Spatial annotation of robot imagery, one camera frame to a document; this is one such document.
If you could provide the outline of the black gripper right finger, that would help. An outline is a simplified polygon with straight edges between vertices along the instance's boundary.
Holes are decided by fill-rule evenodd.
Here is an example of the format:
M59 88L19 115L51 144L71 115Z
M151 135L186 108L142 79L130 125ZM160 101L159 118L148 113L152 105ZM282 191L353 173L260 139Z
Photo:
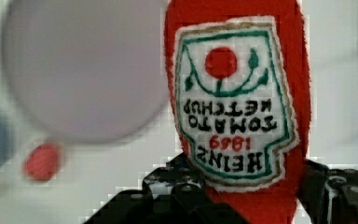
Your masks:
M311 224L358 224L358 170L306 160L297 197Z

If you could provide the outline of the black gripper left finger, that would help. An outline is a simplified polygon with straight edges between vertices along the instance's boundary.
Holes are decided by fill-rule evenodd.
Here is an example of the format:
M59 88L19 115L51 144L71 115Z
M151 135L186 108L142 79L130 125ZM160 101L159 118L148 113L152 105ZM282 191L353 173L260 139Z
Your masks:
M84 224L249 224L205 191L204 176L182 153L147 175L142 188L123 190Z

